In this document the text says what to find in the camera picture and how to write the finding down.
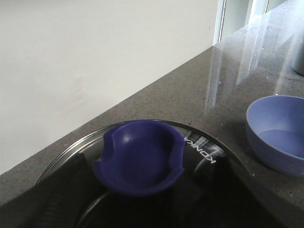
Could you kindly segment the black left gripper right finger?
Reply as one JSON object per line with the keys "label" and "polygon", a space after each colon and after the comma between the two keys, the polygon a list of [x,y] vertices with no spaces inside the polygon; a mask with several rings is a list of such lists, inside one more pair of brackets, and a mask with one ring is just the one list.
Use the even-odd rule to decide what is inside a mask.
{"label": "black left gripper right finger", "polygon": [[195,203],[191,228],[284,228],[252,195],[226,161],[216,165],[211,185]]}

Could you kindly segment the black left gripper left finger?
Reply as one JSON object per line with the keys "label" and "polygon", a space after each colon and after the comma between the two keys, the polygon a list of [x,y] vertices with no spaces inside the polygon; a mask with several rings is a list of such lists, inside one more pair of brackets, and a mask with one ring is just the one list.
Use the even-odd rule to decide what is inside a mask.
{"label": "black left gripper left finger", "polygon": [[90,197],[94,177],[84,155],[66,162],[0,208],[2,228],[72,228]]}

